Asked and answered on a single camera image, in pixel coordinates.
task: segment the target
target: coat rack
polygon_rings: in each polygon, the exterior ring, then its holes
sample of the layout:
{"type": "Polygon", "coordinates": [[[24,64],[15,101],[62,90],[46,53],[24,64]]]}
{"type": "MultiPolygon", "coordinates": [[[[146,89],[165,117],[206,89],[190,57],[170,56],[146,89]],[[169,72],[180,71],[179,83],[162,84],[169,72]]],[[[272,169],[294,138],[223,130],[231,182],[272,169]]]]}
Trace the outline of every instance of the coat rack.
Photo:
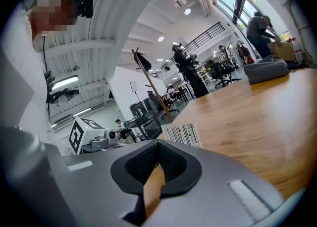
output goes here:
{"type": "Polygon", "coordinates": [[[138,64],[139,64],[139,66],[141,67],[141,69],[143,70],[143,73],[145,74],[146,78],[148,79],[148,81],[149,81],[151,87],[153,88],[153,90],[154,90],[154,92],[155,92],[155,94],[156,94],[156,96],[157,96],[157,98],[158,98],[160,104],[162,105],[164,111],[166,112],[166,115],[167,115],[168,119],[170,120],[170,122],[173,122],[173,118],[172,118],[172,116],[170,115],[170,113],[169,113],[167,107],[165,106],[163,99],[160,97],[160,95],[159,95],[158,91],[156,90],[156,88],[155,88],[155,86],[154,86],[152,80],[150,79],[148,73],[145,71],[145,69],[144,69],[142,63],[141,63],[140,60],[139,60],[139,57],[137,56],[138,50],[139,50],[139,48],[137,48],[137,50],[136,50],[136,52],[135,52],[135,51],[132,49],[132,53],[133,53],[135,59],[138,61],[138,64]]]}

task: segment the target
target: black headphones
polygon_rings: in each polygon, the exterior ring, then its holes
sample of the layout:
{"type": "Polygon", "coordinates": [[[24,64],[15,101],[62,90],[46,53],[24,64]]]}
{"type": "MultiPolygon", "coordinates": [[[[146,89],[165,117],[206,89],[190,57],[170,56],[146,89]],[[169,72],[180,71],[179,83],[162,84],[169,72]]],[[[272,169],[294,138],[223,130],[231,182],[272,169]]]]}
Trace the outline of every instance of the black headphones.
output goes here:
{"type": "Polygon", "coordinates": [[[77,16],[91,18],[93,16],[93,0],[74,0],[78,8],[77,16]]]}

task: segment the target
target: barcode label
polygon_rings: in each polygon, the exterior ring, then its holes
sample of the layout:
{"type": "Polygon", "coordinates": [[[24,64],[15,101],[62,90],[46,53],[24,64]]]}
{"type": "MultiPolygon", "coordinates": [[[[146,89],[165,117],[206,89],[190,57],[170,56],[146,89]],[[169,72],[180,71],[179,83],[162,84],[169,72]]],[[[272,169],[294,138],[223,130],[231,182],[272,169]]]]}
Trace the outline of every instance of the barcode label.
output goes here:
{"type": "Polygon", "coordinates": [[[165,138],[168,141],[180,142],[193,147],[201,148],[198,133],[193,124],[180,126],[162,126],[165,138]]]}

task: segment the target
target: man in gray shirt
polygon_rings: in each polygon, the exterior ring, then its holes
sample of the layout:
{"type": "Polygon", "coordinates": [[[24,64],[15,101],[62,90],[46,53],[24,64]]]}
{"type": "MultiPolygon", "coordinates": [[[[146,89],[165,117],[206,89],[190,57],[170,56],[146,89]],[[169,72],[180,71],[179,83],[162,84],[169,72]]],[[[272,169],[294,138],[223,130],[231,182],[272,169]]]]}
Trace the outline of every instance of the man in gray shirt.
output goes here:
{"type": "Polygon", "coordinates": [[[267,46],[266,41],[263,39],[263,36],[275,39],[277,44],[280,45],[278,38],[266,32],[266,28],[268,26],[272,27],[272,24],[270,18],[266,15],[262,17],[252,17],[247,25],[247,39],[255,47],[262,58],[272,54],[269,47],[267,46]]]}

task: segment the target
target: white jacket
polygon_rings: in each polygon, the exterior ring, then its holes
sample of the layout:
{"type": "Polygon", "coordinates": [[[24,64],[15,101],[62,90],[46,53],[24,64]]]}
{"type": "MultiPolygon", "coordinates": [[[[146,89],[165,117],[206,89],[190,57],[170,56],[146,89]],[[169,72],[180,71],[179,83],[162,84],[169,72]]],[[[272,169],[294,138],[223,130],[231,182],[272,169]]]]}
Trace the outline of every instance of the white jacket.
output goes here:
{"type": "Polygon", "coordinates": [[[20,4],[5,26],[1,47],[0,125],[19,126],[69,155],[70,145],[56,137],[48,120],[45,66],[33,48],[31,24],[20,4]]]}

